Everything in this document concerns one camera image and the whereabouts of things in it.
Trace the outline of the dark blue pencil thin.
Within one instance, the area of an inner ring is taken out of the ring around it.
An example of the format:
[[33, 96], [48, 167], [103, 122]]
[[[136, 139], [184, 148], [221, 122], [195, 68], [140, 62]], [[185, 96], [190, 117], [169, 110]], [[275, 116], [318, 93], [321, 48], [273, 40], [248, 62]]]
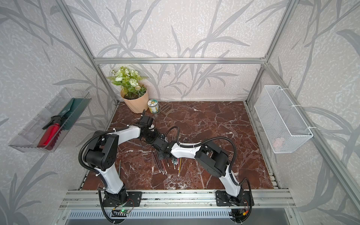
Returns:
[[159, 165], [159, 163], [158, 163], [158, 160], [157, 160], [157, 157], [156, 157], [155, 152], [154, 152], [154, 151], [151, 151], [151, 152], [152, 152], [152, 155], [153, 155], [153, 157], [154, 157], [155, 164], [156, 164], [159, 172], [162, 173], [162, 169], [161, 169], [161, 167], [160, 167], [160, 165]]

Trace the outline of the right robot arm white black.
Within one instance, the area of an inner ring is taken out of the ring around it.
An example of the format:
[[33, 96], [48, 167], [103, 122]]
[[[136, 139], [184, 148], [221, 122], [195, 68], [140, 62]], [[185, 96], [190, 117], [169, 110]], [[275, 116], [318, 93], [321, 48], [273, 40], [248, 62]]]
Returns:
[[[228, 141], [233, 149], [232, 160], [220, 148], [215, 140]], [[180, 143], [176, 141], [167, 142], [156, 138], [151, 144], [165, 158], [190, 158], [195, 159], [208, 173], [220, 179], [225, 187], [226, 193], [231, 197], [238, 197], [242, 188], [233, 173], [232, 165], [236, 157], [236, 146], [227, 137], [214, 137], [199, 143]]]

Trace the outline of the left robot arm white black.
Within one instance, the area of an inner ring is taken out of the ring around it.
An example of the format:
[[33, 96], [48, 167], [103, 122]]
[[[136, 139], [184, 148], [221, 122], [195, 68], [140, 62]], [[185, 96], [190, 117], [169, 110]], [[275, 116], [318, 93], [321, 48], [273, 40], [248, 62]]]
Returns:
[[119, 129], [97, 131], [82, 146], [78, 161], [83, 168], [100, 177], [104, 184], [104, 193], [108, 198], [124, 202], [128, 197], [125, 185], [115, 167], [118, 146], [131, 139], [142, 137], [152, 141], [156, 138], [156, 135], [151, 134], [154, 130], [153, 118], [143, 112], [136, 123]]

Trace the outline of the small tin can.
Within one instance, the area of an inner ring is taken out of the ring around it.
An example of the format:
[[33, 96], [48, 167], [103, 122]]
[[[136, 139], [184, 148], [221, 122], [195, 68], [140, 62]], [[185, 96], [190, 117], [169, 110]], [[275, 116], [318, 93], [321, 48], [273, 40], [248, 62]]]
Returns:
[[150, 99], [148, 101], [148, 108], [151, 113], [156, 114], [159, 113], [159, 103], [156, 99]]

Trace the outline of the terracotta flower pot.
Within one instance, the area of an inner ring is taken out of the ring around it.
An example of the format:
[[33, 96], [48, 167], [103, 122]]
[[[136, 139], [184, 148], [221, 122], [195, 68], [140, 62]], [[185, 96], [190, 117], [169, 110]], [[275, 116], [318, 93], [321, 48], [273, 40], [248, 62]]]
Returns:
[[124, 91], [121, 90], [121, 97], [125, 104], [129, 107], [129, 109], [134, 113], [143, 113], [143, 111], [148, 110], [148, 101], [149, 101], [149, 95], [148, 91], [145, 92], [145, 94], [137, 99], [125, 99]]

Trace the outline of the brown drain grate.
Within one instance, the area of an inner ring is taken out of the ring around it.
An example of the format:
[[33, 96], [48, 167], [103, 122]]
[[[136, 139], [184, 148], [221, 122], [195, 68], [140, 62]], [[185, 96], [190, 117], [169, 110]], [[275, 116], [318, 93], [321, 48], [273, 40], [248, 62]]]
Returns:
[[162, 104], [159, 110], [162, 114], [166, 116], [173, 112], [173, 108], [169, 104]]

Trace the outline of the green plant white flowers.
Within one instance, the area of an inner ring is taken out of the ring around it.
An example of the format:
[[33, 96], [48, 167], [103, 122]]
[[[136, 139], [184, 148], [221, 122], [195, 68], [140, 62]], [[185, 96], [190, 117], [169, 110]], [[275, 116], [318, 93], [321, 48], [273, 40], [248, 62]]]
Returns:
[[129, 69], [128, 67], [120, 67], [113, 69], [111, 76], [107, 77], [110, 82], [116, 86], [121, 86], [125, 99], [133, 100], [142, 97], [147, 88], [140, 83], [144, 77], [139, 75], [137, 70]]

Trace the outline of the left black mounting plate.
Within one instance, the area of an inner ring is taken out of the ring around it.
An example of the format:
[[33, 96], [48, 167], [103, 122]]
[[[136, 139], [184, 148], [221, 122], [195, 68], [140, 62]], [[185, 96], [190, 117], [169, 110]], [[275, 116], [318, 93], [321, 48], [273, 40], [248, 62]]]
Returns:
[[142, 198], [142, 192], [123, 191], [118, 194], [111, 194], [105, 191], [104, 194], [104, 207], [139, 207]]

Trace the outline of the black mounting plate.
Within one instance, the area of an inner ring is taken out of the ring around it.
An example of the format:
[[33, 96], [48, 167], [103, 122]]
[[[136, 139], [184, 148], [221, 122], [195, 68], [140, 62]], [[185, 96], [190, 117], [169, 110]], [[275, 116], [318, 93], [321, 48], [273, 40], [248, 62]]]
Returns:
[[104, 207], [139, 207], [142, 198], [142, 192], [123, 191], [118, 194], [111, 194], [105, 191], [104, 194]]
[[237, 197], [229, 195], [225, 191], [215, 192], [217, 206], [254, 206], [252, 194], [248, 190], [241, 190]]

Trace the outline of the red spray bottle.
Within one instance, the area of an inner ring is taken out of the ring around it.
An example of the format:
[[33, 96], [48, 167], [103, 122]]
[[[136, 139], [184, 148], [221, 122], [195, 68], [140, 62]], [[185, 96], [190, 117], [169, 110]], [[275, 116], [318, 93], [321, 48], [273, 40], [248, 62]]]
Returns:
[[45, 133], [41, 137], [37, 147], [44, 148], [48, 151], [51, 151], [57, 142], [57, 139], [60, 136], [62, 131], [61, 127], [67, 120], [65, 116], [53, 116], [49, 123], [47, 123], [42, 129], [45, 130]]

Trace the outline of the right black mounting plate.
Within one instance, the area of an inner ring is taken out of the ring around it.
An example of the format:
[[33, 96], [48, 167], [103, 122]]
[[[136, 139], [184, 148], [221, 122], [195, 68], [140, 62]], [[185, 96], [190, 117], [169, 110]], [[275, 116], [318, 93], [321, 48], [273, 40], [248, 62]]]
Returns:
[[229, 195], [225, 191], [215, 192], [217, 206], [254, 206], [252, 194], [248, 190], [241, 190], [237, 197]]

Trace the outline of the pink object in basket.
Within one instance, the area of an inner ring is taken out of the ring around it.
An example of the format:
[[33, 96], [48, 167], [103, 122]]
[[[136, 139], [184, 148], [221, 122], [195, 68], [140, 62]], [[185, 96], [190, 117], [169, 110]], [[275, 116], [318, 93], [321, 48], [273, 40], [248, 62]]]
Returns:
[[281, 149], [284, 142], [285, 142], [285, 138], [283, 137], [275, 138], [273, 142], [273, 148], [276, 150]]

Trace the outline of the clear plastic wall tray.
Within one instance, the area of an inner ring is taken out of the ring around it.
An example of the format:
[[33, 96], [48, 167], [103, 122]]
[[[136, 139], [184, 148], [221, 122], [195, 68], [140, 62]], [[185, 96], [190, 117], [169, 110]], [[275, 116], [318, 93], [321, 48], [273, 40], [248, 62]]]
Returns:
[[48, 151], [44, 148], [37, 147], [41, 137], [45, 133], [45, 130], [42, 128], [50, 122], [51, 117], [58, 116], [72, 98], [88, 99], [89, 103], [92, 100], [89, 91], [63, 88], [61, 92], [53, 98], [53, 100], [33, 120], [31, 120], [31, 122], [16, 137], [14, 137], [8, 145], [20, 152], [54, 152], [70, 129], [63, 130], [61, 127], [62, 131], [57, 139], [55, 147], [51, 151]]

